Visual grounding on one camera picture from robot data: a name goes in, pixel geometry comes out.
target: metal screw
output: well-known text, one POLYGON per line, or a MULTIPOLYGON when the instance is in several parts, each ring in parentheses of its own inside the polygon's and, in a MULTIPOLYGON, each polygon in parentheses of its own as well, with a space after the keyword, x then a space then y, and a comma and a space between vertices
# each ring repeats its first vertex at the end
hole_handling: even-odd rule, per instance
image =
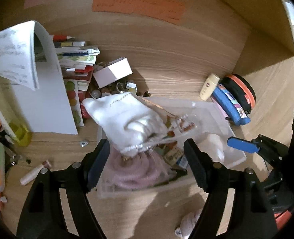
POLYGON ((246 168, 246 173, 248 173, 248 174, 254 174, 255 172, 251 168, 246 168))
POLYGON ((216 169, 220 169, 222 167, 222 164, 220 162, 214 162, 213 167, 216 169))
POLYGON ((73 167, 74 169, 80 168, 80 166, 81 166, 81 163, 80 163, 80 162, 74 162, 74 163, 72 164, 72 167, 73 167))
POLYGON ((79 144, 81 145, 81 147, 85 147, 89 144, 89 141, 87 139, 84 139, 83 141, 80 141, 79 144))
POLYGON ((47 171, 48 171, 47 168, 43 168, 43 169, 41 169, 41 174, 45 174, 47 171))

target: blue pencil case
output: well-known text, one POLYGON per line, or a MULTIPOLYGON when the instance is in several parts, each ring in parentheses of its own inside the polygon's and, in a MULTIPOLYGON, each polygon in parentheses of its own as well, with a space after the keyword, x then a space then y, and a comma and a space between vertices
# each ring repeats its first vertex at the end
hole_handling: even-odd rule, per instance
POLYGON ((219 83, 217 85, 212 96, 236 126, 245 125, 250 122, 250 118, 245 114, 243 108, 222 84, 219 83))

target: stack of books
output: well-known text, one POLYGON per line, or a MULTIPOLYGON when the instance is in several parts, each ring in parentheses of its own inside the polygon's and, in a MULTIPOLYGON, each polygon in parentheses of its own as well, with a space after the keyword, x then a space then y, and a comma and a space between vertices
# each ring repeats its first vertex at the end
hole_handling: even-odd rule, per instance
POLYGON ((97 47, 88 46, 87 41, 75 41, 75 38, 69 36, 53 36, 53 42, 75 124, 83 126, 83 118, 88 118, 89 115, 82 101, 93 76, 96 56, 100 51, 97 47))

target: clear plastic container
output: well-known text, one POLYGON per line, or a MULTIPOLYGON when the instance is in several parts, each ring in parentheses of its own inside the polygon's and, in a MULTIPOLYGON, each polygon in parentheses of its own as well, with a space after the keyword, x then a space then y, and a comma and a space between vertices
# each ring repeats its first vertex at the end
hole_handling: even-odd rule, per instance
MULTIPOLYGON (((219 135, 223 142, 223 151, 225 153, 225 159, 223 165, 229 169, 232 169, 236 165, 244 162, 246 160, 246 155, 243 151, 237 150, 235 148, 231 148, 227 146, 227 139, 230 136, 234 136, 234 133, 229 126, 229 123, 222 117, 221 113, 217 106, 212 102, 192 102, 187 100, 179 100, 179 99, 166 99, 166 98, 157 98, 151 97, 148 100, 152 101, 155 104, 162 106, 165 110, 169 111, 172 114, 181 116, 188 114, 197 118, 200 125, 199 128, 196 128, 194 132, 189 132, 185 136, 178 139, 177 146, 183 148, 183 143, 187 138, 192 138, 196 144, 199 143, 203 137, 208 133, 213 133, 219 135)), ((161 117, 166 119, 166 112, 151 105, 146 104, 153 110, 155 110, 161 117)), ((98 128, 97 132, 97 141, 100 139, 106 138, 101 127, 98 128)), ((166 191, 174 188, 178 188, 180 186, 188 185, 195 183, 194 176, 191 172, 191 169, 188 167, 187 169, 188 175, 178 178, 176 181, 172 181, 169 184, 152 187, 144 189, 143 191, 166 191)), ((97 192, 100 198, 115 198, 115 197, 123 197, 127 196, 129 193, 135 193, 137 191, 129 191, 118 188, 113 184, 109 184, 105 177, 104 171, 100 177, 100 180, 97 184, 97 192)))

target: red pencil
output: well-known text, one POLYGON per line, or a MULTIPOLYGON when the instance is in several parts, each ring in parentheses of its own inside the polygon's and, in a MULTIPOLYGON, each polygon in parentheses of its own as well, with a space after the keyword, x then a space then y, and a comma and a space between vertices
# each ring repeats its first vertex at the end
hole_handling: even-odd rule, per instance
POLYGON ((74 40, 74 37, 65 36, 65 35, 50 35, 53 38, 53 42, 62 42, 62 41, 69 41, 74 40))

